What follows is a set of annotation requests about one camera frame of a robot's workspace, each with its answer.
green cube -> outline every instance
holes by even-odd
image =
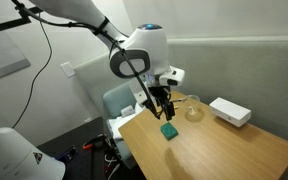
[[[161,126],[161,131],[167,140],[171,140],[172,138],[178,135],[177,130],[169,122]]]

glass cup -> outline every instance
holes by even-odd
[[[200,116],[200,98],[196,95],[187,95],[184,104],[187,109],[185,118],[189,121],[197,121]]]

